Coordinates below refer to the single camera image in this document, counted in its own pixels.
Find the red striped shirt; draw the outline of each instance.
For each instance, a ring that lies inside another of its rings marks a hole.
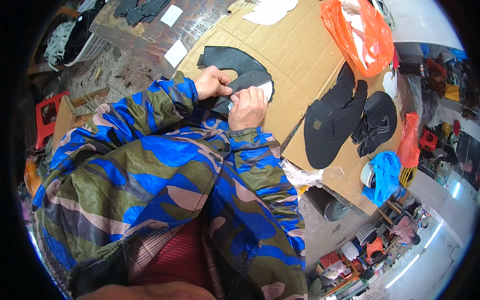
[[[200,218],[185,224],[135,279],[134,285],[183,281],[212,292]]]

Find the stack of black pieces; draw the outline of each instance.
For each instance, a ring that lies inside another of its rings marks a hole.
[[[375,92],[365,103],[360,124],[352,134],[354,144],[360,144],[360,157],[375,151],[381,143],[388,141],[396,129],[396,109],[390,96]]]
[[[355,75],[345,63],[335,86],[307,108],[303,135],[305,152],[312,167],[328,167],[357,128],[367,99],[367,83],[358,80],[357,91],[352,97],[354,88]]]
[[[123,0],[115,9],[113,16],[126,17],[127,23],[131,26],[138,22],[150,23],[168,3],[170,0],[149,0],[137,6],[138,0]]]

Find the blue plastic bag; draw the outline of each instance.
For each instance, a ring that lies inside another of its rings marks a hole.
[[[373,165],[375,173],[375,189],[365,186],[361,194],[380,207],[398,188],[400,158],[396,156],[395,152],[386,151],[377,154],[370,164]]]

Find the hand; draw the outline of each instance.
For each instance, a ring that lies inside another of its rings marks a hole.
[[[233,90],[226,86],[232,80],[215,66],[206,68],[195,77],[193,82],[197,88],[198,100],[205,100],[213,96],[228,96],[233,93]]]
[[[267,113],[268,98],[254,86],[236,92],[230,97],[233,107],[228,114],[230,130],[258,127]]]
[[[351,16],[360,14],[360,6],[356,6],[351,3],[342,3],[342,8]]]

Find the red plastic bag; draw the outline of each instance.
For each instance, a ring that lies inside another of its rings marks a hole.
[[[419,164],[420,149],[417,144],[419,116],[416,112],[407,114],[402,132],[402,141],[396,152],[400,164],[406,168],[416,167]]]
[[[358,55],[357,47],[353,41],[352,26],[342,14],[342,4],[339,0],[328,0],[322,4],[322,19],[325,27],[332,35],[337,46],[350,55],[359,71],[367,77],[373,77],[383,71],[393,59],[392,32],[385,20],[367,0],[358,0],[360,4],[360,17],[365,35],[365,47],[368,54],[377,59],[366,69]],[[378,42],[379,53],[374,55],[370,49]]]

